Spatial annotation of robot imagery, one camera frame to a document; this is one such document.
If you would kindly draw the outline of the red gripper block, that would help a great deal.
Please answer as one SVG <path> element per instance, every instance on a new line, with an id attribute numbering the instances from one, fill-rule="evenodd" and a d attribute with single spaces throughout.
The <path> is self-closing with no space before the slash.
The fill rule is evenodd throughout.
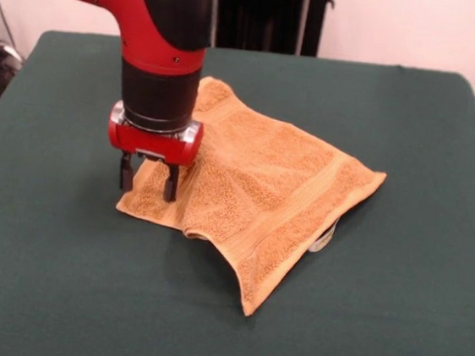
<path id="1" fill-rule="evenodd" d="M 125 122 L 120 113 L 109 118 L 108 137 L 113 147 L 122 151 L 120 160 L 120 189 L 131 191 L 134 170 L 131 154 L 157 158 L 167 163 L 168 178 L 164 186 L 165 202 L 175 202 L 179 180 L 179 166 L 190 166 L 198 154 L 204 135 L 204 125 L 192 122 L 180 134 L 159 134 L 135 128 Z"/>

